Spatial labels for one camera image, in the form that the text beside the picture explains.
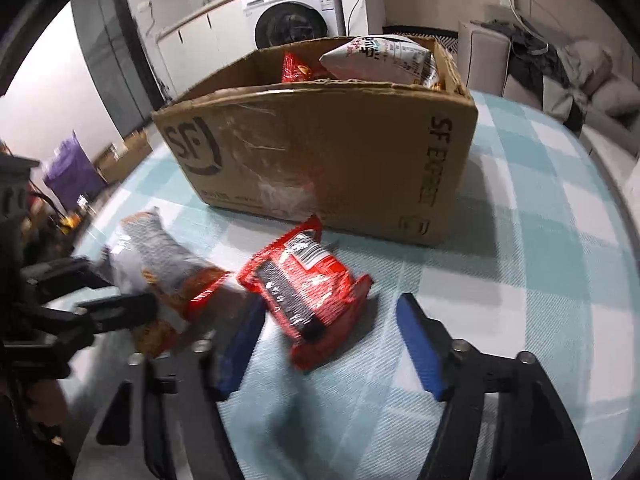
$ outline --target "checkered tablecloth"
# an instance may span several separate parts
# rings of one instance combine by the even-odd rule
[[[401,292],[413,292],[453,337],[483,352],[534,352],[577,428],[594,479],[610,478],[633,449],[640,280],[612,195],[560,124],[500,98],[474,97],[478,127],[447,241],[421,248],[324,234],[356,275],[376,280],[351,346],[300,374],[268,321],[241,390],[220,406],[247,478],[417,477],[442,406],[421,391],[396,327]],[[208,208],[163,147],[112,197],[78,254],[97,256],[122,217],[151,206],[179,242],[231,270],[290,228]],[[123,339],[102,338],[79,354],[63,381],[70,399],[93,398],[103,363],[113,367],[129,351]],[[91,407],[85,402],[76,412]],[[475,478],[486,468],[495,399],[484,415]]]

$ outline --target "white and teal tablecloth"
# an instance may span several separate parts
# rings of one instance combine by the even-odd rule
[[[478,127],[448,240],[422,248],[326,232],[340,260],[376,284],[351,345],[311,373],[292,370],[283,336],[268,320],[240,391],[220,405],[247,478],[417,477],[443,407],[421,391],[396,327],[402,292],[483,352],[534,352],[594,479],[611,478],[634,448],[640,280],[612,195],[560,124],[513,102],[474,97]],[[78,254],[97,256],[123,216],[152,206],[179,242],[231,270],[290,228],[207,207],[163,146],[111,198]],[[75,359],[63,384],[76,430],[98,403],[100,375],[130,352],[127,341],[101,338]],[[495,399],[488,399],[476,478],[494,417]]]

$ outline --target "washing machine door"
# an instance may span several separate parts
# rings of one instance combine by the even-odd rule
[[[326,22],[317,10],[302,4],[276,4],[265,10],[256,23],[255,46],[267,48],[324,38],[326,34]]]

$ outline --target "purple bag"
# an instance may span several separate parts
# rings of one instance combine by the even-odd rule
[[[60,152],[49,163],[44,183],[67,211],[76,209],[80,195],[92,200],[106,187],[104,179],[95,171],[80,146],[75,132],[60,144]]]

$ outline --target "white cabinet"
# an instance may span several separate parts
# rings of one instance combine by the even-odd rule
[[[158,41],[158,48],[175,91],[181,94],[251,52],[254,42],[240,0],[232,0],[174,30]]]

